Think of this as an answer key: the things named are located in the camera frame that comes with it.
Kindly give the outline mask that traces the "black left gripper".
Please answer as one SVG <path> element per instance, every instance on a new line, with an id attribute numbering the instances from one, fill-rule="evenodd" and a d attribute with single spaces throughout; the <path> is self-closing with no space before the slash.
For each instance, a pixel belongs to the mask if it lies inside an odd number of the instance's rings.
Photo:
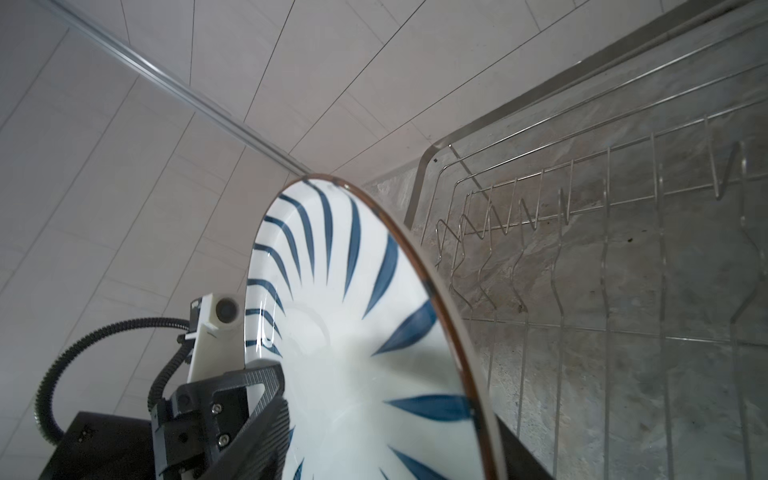
<path id="1" fill-rule="evenodd" d="M 155 476 L 201 479 L 246 422 L 277 395 L 284 398 L 284 391 L 285 377 L 278 362 L 179 387 L 151 413 Z"/>

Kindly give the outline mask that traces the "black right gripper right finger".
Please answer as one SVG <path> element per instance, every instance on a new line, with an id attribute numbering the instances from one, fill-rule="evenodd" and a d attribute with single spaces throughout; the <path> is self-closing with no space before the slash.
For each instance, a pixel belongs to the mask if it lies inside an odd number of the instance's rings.
<path id="1" fill-rule="evenodd" d="M 508 480 L 553 480 L 552 475 L 542 466 L 523 443 L 498 417 L 498 428 L 504 451 Z"/>

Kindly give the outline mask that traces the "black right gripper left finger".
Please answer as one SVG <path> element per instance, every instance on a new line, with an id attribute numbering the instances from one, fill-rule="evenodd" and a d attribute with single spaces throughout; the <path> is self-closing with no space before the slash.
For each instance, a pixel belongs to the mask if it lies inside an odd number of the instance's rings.
<path id="1" fill-rule="evenodd" d="M 249 419 L 201 479 L 281 479 L 289 446 L 288 402 L 277 395 Z"/>

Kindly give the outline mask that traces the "white blue striped plate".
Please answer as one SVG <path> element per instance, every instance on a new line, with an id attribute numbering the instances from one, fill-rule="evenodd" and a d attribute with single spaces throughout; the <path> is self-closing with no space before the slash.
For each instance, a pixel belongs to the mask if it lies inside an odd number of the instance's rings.
<path id="1" fill-rule="evenodd" d="M 506 477 L 449 293 L 361 189 L 327 175 L 287 185 L 259 226 L 245 295 L 246 362 L 284 372 L 284 478 Z"/>

